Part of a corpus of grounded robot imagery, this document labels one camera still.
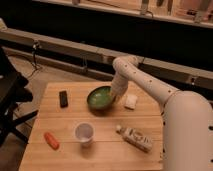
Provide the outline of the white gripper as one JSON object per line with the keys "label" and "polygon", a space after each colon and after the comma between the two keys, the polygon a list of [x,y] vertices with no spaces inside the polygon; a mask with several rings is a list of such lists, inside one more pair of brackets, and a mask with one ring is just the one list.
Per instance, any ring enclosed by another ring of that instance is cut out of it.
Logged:
{"label": "white gripper", "polygon": [[115,77],[111,83],[110,95],[117,103],[128,89],[128,80],[121,77]]}

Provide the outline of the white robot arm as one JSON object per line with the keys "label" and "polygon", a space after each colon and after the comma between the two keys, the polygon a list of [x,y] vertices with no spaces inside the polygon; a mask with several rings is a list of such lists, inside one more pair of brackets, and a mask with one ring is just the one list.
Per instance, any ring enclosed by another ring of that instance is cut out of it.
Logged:
{"label": "white robot arm", "polygon": [[161,107],[163,171],[213,171],[213,107],[202,95],[180,90],[138,69],[135,56],[113,60],[114,97],[133,81]]}

